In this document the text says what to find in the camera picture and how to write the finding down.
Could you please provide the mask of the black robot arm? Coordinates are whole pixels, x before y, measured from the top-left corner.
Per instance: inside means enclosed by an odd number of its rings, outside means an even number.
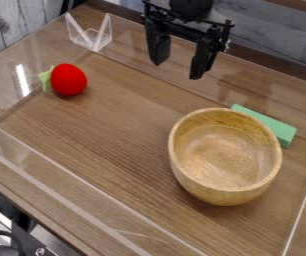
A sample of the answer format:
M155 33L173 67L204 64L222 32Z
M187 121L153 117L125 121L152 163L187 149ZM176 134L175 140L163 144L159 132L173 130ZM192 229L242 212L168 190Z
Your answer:
M215 10L215 0L141 0L149 59L159 66L171 56L172 36L196 44L189 79L199 80L211 70L216 56L230 44L235 26Z

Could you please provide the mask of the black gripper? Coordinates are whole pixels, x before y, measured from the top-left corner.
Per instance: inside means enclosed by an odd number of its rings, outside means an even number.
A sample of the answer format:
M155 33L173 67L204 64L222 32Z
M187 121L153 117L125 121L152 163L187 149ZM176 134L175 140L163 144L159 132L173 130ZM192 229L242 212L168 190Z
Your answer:
M189 78L199 80L211 69L219 50L226 51L231 18L215 10L215 0L143 0L147 45L152 63L159 66L171 54L171 36L165 29L187 40L196 40L196 52L191 62Z

